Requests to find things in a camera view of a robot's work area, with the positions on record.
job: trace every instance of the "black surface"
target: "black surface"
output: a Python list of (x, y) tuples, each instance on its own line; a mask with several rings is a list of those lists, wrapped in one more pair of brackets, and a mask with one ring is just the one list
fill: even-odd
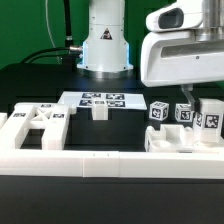
[[(0, 111), (9, 114), (17, 102), (57, 102), (63, 91), (125, 92), (144, 94), (148, 106), (170, 103), (169, 119), (163, 123), (173, 123), (175, 103), (186, 102), (179, 87), (145, 88), (138, 72), (127, 79), (96, 81), (60, 66), (15, 64), (1, 70), (0, 79)], [(196, 85), (193, 94), (224, 97), (213, 83)], [(93, 122), (90, 110), (79, 109), (71, 117), (66, 149), (141, 151), (145, 128), (161, 124), (149, 120), (148, 111), (111, 110), (109, 117)], [(32, 130), (24, 147), (38, 144), (41, 133)], [(223, 214), (223, 180), (0, 177), (4, 224), (220, 224)]]

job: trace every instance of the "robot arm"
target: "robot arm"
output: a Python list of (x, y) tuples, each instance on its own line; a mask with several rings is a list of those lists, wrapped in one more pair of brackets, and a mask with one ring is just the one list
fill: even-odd
[(149, 14), (146, 26), (152, 32), (184, 30), (199, 27), (203, 21), (203, 0), (178, 0)]

